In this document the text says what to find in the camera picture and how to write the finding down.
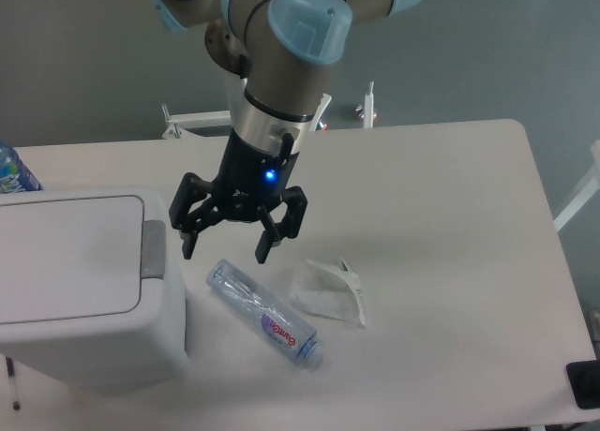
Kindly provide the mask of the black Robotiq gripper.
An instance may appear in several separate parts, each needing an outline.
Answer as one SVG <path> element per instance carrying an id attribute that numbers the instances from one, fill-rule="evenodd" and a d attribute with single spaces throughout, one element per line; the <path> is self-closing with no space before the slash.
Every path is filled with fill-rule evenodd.
<path id="1" fill-rule="evenodd" d="M 266 262 L 270 250 L 283 239 L 298 236 L 308 199 L 300 186 L 287 186 L 297 159 L 293 143 L 292 133 L 285 130 L 271 154 L 250 145 L 233 130 L 213 182 L 193 172 L 184 174 L 169 218 L 183 241 L 185 260 L 191 259 L 199 234 L 222 220 L 260 220 L 263 232 L 255 249 L 259 264 Z M 281 203 L 286 211 L 275 222 L 270 212 Z"/>

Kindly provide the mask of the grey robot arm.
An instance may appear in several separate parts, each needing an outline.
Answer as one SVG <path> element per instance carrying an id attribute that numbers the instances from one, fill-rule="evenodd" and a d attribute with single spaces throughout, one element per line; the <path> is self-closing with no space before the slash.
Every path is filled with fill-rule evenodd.
<path id="1" fill-rule="evenodd" d="M 152 0 L 172 31 L 204 25 L 206 50 L 230 78 L 232 129 L 217 175 L 185 174 L 169 210 L 186 259 L 225 220 L 262 224 L 258 262 L 298 235 L 308 200 L 289 180 L 352 26 L 421 1 Z"/>

